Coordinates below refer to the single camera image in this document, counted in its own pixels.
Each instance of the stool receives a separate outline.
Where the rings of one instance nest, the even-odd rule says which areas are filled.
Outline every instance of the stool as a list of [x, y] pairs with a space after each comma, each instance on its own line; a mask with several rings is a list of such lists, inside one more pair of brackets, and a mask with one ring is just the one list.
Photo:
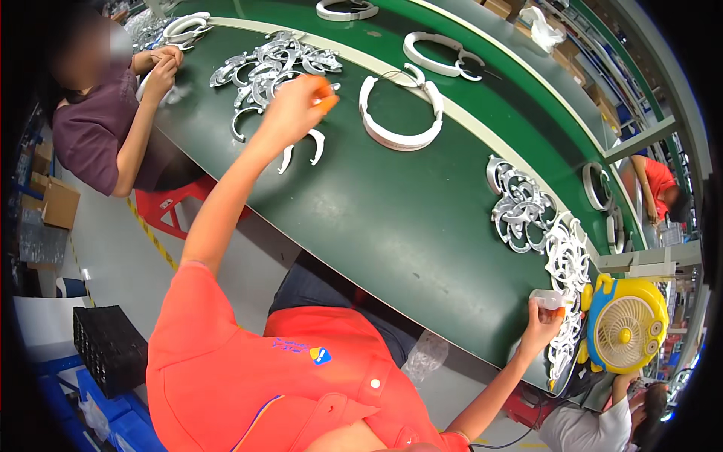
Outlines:
[[[176, 204], [188, 196], [200, 201], [206, 201], [206, 198], [215, 185], [216, 180], [209, 175], [205, 175], [196, 182], [167, 192], [146, 193], [136, 190], [136, 209], [138, 209], [138, 215], [157, 230], [185, 240], [188, 233], [184, 232], [179, 225], [179, 219], [176, 214]], [[171, 214], [172, 225], [161, 220], [167, 213]], [[244, 206], [239, 220], [243, 220], [250, 213], [251, 210]]]
[[544, 405], [542, 407], [542, 415], [540, 415], [539, 406], [533, 406], [525, 399], [523, 393], [523, 385], [521, 383], [517, 385], [514, 391], [510, 394], [508, 399], [502, 405], [502, 409], [507, 413], [507, 417], [515, 422], [519, 422], [527, 427], [532, 427], [537, 421], [536, 428], [542, 425], [545, 418], [557, 408], [556, 403]]

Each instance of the black plastic crate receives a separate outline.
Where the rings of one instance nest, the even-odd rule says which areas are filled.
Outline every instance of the black plastic crate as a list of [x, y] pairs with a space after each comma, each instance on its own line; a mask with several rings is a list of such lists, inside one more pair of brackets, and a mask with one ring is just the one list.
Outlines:
[[145, 383], [148, 342], [120, 306], [74, 307], [73, 342], [106, 398]]

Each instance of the white shirt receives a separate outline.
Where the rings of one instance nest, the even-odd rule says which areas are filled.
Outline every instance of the white shirt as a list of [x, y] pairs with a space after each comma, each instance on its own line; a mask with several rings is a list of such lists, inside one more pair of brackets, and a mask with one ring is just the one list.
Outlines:
[[623, 398], [599, 416], [572, 406], [561, 406], [542, 423], [539, 438], [553, 452], [622, 452], [633, 420]]

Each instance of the orange shirt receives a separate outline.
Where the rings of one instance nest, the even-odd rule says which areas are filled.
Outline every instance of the orange shirt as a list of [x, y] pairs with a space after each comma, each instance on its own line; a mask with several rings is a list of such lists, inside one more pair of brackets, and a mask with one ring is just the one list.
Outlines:
[[658, 211], [658, 218], [665, 219], [665, 213], [668, 207], [665, 202], [658, 199], [661, 193], [675, 185], [673, 175], [663, 163], [648, 158], [645, 162], [645, 175], [648, 177], [648, 185], [655, 200], [655, 209]]
[[153, 427], [173, 452], [302, 452], [360, 419], [389, 448], [468, 451], [463, 436], [437, 432], [363, 315], [279, 310], [257, 336], [236, 325], [201, 263], [183, 264], [171, 282], [149, 342], [146, 385]]

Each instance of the factory floor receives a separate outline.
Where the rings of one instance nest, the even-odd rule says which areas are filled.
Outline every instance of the factory floor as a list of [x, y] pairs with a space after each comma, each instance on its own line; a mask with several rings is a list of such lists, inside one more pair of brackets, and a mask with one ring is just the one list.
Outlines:
[[[120, 305], [148, 339], [174, 270], [154, 247], [125, 199], [105, 197], [69, 171], [61, 170], [60, 177], [76, 187], [81, 196], [71, 234], [72, 247], [69, 243], [58, 276], [85, 279], [96, 305]], [[187, 230], [199, 208], [200, 202], [196, 200], [181, 203], [177, 210], [181, 227]], [[155, 229], [152, 232], [178, 262], [184, 242]], [[239, 223], [219, 271], [218, 283], [243, 328], [261, 334], [273, 295], [299, 252], [295, 243], [256, 214]], [[54, 293], [53, 284], [52, 277], [41, 278], [43, 292]], [[493, 366], [450, 345], [444, 365], [418, 384], [434, 425], [438, 429], [447, 427], [496, 374]], [[145, 388], [138, 392], [145, 397]], [[526, 431], [527, 427], [500, 413], [481, 439], [489, 445], [501, 445]], [[507, 450], [530, 448], [547, 450], [536, 432]]]

